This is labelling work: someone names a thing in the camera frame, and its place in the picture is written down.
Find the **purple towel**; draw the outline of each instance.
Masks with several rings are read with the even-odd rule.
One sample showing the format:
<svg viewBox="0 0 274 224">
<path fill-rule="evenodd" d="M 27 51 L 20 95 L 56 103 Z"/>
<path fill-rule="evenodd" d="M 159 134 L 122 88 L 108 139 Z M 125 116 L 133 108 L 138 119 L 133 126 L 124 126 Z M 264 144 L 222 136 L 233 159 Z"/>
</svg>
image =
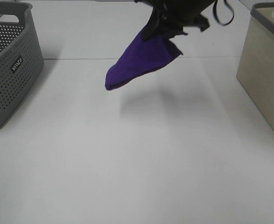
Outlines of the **purple towel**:
<svg viewBox="0 0 274 224">
<path fill-rule="evenodd" d="M 109 69 L 105 79 L 107 90 L 117 89 L 134 78 L 159 70 L 182 55 L 174 43 L 161 35 L 144 42 L 142 31 Z"/>
</svg>

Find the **white surface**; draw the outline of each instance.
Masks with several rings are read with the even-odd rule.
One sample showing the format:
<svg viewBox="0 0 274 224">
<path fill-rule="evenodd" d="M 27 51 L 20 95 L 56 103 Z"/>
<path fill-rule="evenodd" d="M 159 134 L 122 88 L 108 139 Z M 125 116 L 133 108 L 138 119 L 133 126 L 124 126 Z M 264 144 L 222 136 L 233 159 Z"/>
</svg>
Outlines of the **white surface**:
<svg viewBox="0 0 274 224">
<path fill-rule="evenodd" d="M 0 224 L 274 224 L 274 133 L 238 57 L 112 92 L 115 60 L 46 61 L 0 130 Z"/>
<path fill-rule="evenodd" d="M 218 25 L 212 7 L 204 11 L 211 27 L 203 34 L 187 28 L 188 37 L 174 39 L 184 57 L 241 56 L 250 14 L 237 0 L 233 24 Z M 151 7 L 134 2 L 30 1 L 44 58 L 119 58 L 145 26 Z M 218 4 L 223 21 L 231 18 L 223 3 Z"/>
</svg>

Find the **gray plastic basket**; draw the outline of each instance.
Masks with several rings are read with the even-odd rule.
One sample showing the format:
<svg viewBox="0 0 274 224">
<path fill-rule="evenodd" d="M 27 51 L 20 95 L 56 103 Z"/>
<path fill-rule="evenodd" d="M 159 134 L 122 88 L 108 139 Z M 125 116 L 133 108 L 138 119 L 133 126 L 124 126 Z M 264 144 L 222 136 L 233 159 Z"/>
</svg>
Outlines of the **gray plastic basket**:
<svg viewBox="0 0 274 224">
<path fill-rule="evenodd" d="M 31 14 L 32 5 L 0 2 L 0 14 L 19 22 L 0 22 L 0 127 L 30 91 L 43 68 Z"/>
</svg>

